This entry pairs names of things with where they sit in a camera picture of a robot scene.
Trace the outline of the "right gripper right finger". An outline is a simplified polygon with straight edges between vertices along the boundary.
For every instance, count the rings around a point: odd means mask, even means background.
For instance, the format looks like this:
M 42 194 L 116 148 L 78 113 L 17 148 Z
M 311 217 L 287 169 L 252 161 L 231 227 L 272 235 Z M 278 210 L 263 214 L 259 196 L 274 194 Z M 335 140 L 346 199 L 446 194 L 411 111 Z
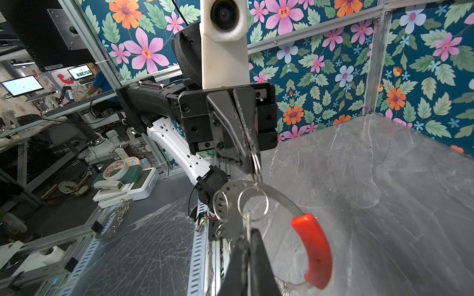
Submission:
M 249 252 L 251 295 L 281 296 L 261 233 L 256 228 L 251 231 Z

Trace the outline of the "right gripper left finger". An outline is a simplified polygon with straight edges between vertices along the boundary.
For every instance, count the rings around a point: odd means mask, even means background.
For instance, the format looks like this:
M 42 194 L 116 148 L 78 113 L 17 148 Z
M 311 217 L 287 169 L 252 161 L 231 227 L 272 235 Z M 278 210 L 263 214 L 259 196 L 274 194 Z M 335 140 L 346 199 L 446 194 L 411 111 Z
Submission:
M 246 239 L 237 240 L 218 296 L 246 296 L 248 294 L 249 245 Z

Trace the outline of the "large keyring with red grip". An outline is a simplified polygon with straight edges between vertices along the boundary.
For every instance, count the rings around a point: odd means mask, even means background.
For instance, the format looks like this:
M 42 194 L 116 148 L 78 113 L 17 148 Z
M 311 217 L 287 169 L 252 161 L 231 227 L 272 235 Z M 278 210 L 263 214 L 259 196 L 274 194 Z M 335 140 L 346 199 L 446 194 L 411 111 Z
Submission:
M 212 198 L 214 213 L 220 221 L 216 234 L 229 241 L 237 241 L 244 234 L 243 209 L 253 198 L 253 193 L 263 196 L 265 213 L 272 199 L 289 211 L 293 217 L 291 227 L 296 231 L 306 249 L 308 269 L 304 275 L 305 283 L 288 284 L 293 290 L 303 290 L 309 286 L 324 290 L 332 277 L 333 260 L 328 239 L 318 223 L 317 218 L 310 213 L 304 213 L 293 201 L 275 188 L 261 183 L 256 185 L 250 180 L 229 181 Z

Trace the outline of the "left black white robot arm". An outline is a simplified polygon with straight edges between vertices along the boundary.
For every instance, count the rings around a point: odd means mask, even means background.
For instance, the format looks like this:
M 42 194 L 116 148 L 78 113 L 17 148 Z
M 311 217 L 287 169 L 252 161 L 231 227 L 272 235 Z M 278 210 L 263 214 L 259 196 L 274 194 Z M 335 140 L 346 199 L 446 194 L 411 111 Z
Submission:
M 203 151 L 213 150 L 218 161 L 250 175 L 257 173 L 260 153 L 278 143 L 271 83 L 200 90 L 189 83 L 162 86 L 149 78 L 118 89 L 117 96 L 127 122 L 171 155 L 208 206 L 228 177 L 201 156 Z

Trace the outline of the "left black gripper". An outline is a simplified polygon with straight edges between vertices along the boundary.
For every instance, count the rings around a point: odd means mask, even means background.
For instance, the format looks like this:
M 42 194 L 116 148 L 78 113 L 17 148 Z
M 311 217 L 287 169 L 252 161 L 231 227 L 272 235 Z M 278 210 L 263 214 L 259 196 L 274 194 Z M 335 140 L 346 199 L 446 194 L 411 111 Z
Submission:
M 275 98 L 271 83 L 182 92 L 180 125 L 190 152 L 215 149 L 221 161 L 254 173 L 254 156 L 278 144 Z

